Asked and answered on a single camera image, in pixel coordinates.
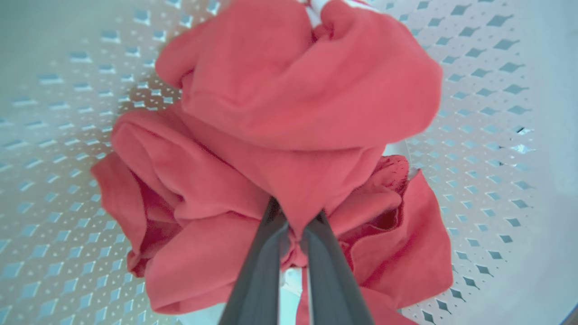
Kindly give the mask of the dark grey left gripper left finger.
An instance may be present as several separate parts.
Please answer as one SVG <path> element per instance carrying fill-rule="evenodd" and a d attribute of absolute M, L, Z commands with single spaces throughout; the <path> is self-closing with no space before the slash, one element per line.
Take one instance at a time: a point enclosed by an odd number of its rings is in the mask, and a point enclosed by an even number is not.
<path fill-rule="evenodd" d="M 276 325 L 279 322 L 281 259 L 289 251 L 289 224 L 271 198 L 240 270 L 221 325 Z"/>

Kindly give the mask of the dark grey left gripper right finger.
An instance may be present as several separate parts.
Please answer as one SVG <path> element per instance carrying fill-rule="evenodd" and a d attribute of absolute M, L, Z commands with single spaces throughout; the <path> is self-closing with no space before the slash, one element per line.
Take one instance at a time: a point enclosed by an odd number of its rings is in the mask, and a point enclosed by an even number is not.
<path fill-rule="evenodd" d="M 324 211 L 305 227 L 309 323 L 373 325 L 374 319 Z"/>

